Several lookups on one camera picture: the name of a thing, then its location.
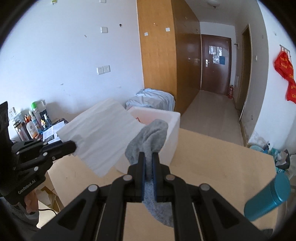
table surface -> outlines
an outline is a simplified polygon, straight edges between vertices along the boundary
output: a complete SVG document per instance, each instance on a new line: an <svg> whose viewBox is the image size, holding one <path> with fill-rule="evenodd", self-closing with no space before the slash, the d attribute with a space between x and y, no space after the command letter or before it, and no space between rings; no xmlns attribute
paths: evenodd
<svg viewBox="0 0 296 241"><path fill-rule="evenodd" d="M184 129L179 131L170 171L189 184L210 184L241 213L246 201L276 174L272 156ZM113 167L100 178L72 155L57 160L48 173L64 206L90 184L108 185L122 175ZM253 224L275 228L277 212L276 208ZM124 240L174 240L174 232L156 221L142 203L128 203Z"/></svg>

red cloth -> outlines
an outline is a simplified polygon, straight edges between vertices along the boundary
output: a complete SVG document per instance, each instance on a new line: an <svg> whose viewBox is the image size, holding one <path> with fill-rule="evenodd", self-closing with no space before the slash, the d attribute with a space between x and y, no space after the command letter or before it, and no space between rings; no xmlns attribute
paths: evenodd
<svg viewBox="0 0 296 241"><path fill-rule="evenodd" d="M280 52L274 62L275 70L289 82L287 90L287 100L296 104L296 83L294 81L294 69L288 58L288 54L284 51Z"/></svg>

human hand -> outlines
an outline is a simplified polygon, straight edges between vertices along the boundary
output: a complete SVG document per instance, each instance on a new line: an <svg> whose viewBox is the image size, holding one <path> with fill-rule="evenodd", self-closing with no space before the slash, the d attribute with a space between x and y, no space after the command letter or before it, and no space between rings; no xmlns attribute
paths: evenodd
<svg viewBox="0 0 296 241"><path fill-rule="evenodd" d="M39 205L35 191L31 191L27 196L25 196L25 204L27 213L38 211Z"/></svg>

hallway floor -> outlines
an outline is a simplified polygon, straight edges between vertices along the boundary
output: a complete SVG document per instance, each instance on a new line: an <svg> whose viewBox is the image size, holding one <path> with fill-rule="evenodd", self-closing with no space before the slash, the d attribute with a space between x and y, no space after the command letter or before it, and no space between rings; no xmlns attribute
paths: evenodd
<svg viewBox="0 0 296 241"><path fill-rule="evenodd" d="M244 145L233 100L200 91L181 116L180 128Z"/></svg>

wall socket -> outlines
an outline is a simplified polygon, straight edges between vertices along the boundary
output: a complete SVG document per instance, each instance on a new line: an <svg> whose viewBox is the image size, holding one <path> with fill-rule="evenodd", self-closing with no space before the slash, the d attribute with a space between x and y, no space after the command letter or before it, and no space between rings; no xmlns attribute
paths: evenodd
<svg viewBox="0 0 296 241"><path fill-rule="evenodd" d="M97 71L98 74L103 74L104 73L104 67L103 66L97 67L96 71Z"/></svg>
<svg viewBox="0 0 296 241"><path fill-rule="evenodd" d="M101 27L101 33L102 34L107 34L108 33L108 28L107 27Z"/></svg>
<svg viewBox="0 0 296 241"><path fill-rule="evenodd" d="M12 107L8 110L8 119L11 121L16 116L15 108Z"/></svg>
<svg viewBox="0 0 296 241"><path fill-rule="evenodd" d="M110 65L104 66L104 73L109 73L110 72Z"/></svg>

